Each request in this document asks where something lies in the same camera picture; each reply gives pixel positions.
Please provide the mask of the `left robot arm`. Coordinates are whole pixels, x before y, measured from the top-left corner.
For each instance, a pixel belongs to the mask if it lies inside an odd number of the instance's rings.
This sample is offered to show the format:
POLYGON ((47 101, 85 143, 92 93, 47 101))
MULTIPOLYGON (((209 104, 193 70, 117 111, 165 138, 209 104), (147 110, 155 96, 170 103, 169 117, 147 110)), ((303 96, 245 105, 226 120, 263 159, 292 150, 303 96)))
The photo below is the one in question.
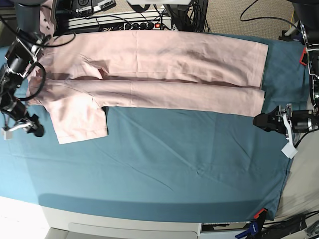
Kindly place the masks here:
POLYGON ((319 2, 317 0, 292 0, 300 31, 305 45, 301 56, 309 72, 310 99, 312 110, 292 110, 277 106, 270 113, 254 117, 253 125, 266 131, 288 135, 309 133, 319 128, 319 2))

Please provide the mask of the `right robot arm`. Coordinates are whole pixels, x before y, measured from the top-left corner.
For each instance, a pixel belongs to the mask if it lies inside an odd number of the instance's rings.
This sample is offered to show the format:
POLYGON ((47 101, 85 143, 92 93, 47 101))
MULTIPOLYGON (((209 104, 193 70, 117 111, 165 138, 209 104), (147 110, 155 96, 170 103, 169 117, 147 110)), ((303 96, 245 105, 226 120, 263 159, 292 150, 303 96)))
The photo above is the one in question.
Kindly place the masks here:
POLYGON ((15 0, 13 3, 18 28, 8 29, 16 35, 16 39, 9 47, 6 61, 0 69, 0 111, 4 116, 1 133, 5 140, 11 139, 12 133, 20 128, 36 137, 44 135, 38 116, 28 113, 25 102, 38 96, 44 86, 46 71, 39 63, 38 55, 51 38, 40 30, 42 0, 15 0), (16 90, 35 67, 42 71, 38 89, 28 97, 16 97, 16 90))

